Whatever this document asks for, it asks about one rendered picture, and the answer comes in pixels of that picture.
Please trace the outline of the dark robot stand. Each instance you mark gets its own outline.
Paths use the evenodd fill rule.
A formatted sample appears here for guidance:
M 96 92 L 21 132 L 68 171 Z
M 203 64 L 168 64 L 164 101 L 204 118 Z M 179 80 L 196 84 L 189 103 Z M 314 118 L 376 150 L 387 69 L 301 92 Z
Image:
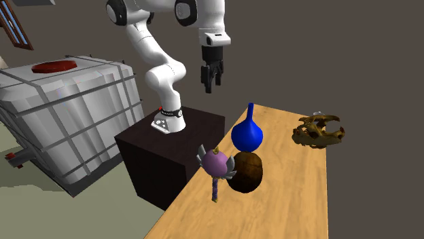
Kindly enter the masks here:
M 184 107 L 186 127 L 164 134 L 151 126 L 158 112 L 145 116 L 115 140 L 137 195 L 166 210 L 200 168 L 198 148 L 213 149 L 225 136 L 225 117 Z

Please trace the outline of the brown animal skull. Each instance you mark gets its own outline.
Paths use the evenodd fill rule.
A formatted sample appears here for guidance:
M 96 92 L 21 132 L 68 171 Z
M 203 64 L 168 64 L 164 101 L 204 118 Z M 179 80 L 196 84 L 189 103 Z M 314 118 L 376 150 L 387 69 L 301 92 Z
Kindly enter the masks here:
M 325 130 L 328 122 L 340 121 L 340 118 L 335 115 L 312 115 L 301 117 L 299 121 L 302 124 L 293 129 L 291 138 L 295 144 L 301 146 L 325 149 L 328 145 L 341 143 L 345 136 L 345 130 L 342 126 L 335 132 Z

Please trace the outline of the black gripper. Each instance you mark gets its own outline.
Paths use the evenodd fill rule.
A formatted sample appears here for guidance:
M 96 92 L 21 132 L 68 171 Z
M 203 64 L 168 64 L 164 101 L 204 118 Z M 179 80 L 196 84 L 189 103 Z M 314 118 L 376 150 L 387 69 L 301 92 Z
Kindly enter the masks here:
M 207 94 L 211 93 L 211 82 L 213 79 L 213 70 L 210 65 L 217 62 L 215 66 L 215 85 L 222 84 L 222 74 L 224 73 L 224 48 L 222 46 L 201 46 L 202 60 L 206 63 L 200 68 L 201 83 L 205 87 Z

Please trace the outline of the brown framed window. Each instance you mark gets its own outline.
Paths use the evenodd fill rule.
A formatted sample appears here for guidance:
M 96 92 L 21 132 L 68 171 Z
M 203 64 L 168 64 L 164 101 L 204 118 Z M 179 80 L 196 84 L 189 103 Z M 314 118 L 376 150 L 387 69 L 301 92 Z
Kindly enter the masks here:
M 33 50 L 33 46 L 7 0 L 0 0 L 0 26 L 16 48 Z

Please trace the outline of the blue long-necked vase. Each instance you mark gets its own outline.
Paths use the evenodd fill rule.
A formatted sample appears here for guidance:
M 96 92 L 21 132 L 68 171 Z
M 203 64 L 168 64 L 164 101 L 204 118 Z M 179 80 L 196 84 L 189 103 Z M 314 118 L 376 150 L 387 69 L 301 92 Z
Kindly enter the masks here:
M 253 152 L 262 144 L 264 135 L 253 121 L 253 110 L 254 104 L 249 103 L 246 118 L 232 129 L 232 143 L 239 151 Z

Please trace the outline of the white caged tank, red cap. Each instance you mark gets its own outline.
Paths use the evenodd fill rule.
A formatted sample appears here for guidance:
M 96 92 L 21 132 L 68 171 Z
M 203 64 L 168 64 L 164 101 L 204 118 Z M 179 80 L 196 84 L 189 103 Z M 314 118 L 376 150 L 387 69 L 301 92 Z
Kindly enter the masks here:
M 0 122 L 22 149 L 14 168 L 32 162 L 74 197 L 122 162 L 115 137 L 144 117 L 132 67 L 89 56 L 76 66 L 35 73 L 0 69 Z

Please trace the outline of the purple winged toy wand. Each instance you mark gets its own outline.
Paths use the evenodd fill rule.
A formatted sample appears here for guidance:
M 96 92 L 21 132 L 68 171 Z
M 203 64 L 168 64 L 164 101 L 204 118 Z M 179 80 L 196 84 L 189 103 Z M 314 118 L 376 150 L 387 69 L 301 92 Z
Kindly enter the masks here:
M 212 177 L 212 196 L 213 202 L 218 201 L 218 181 L 220 179 L 232 179 L 237 173 L 234 169 L 235 160 L 231 155 L 227 157 L 217 146 L 215 149 L 206 151 L 204 145 L 198 148 L 196 159 L 201 168 Z

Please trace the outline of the brown round ball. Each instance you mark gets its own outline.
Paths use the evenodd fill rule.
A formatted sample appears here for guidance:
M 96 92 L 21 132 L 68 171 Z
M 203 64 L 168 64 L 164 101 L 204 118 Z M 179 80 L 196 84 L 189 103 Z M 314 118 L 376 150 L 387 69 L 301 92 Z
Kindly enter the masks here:
M 248 194 L 262 182 L 262 159 L 253 152 L 240 151 L 234 156 L 236 174 L 228 179 L 228 185 L 237 192 Z

